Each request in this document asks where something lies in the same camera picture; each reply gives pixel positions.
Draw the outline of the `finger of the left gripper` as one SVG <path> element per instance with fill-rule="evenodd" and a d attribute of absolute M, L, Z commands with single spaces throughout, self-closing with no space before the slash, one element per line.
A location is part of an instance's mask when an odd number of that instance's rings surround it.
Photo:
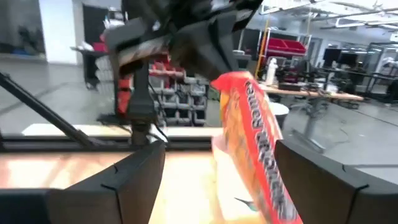
<path fill-rule="evenodd" d="M 239 70 L 233 53 L 236 16 L 224 12 L 179 29 L 169 45 L 171 63 L 208 80 Z"/>

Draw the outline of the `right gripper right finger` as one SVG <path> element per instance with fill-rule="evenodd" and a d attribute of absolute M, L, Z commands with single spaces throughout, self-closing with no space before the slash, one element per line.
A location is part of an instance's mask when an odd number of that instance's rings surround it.
<path fill-rule="evenodd" d="M 397 224 L 397 185 L 278 140 L 275 159 L 306 224 Z"/>

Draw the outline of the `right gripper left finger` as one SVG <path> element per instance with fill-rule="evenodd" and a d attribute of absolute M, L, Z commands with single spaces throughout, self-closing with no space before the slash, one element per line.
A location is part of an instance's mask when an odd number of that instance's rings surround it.
<path fill-rule="evenodd" d="M 162 180 L 165 144 L 153 142 L 49 197 L 51 223 L 148 223 Z"/>

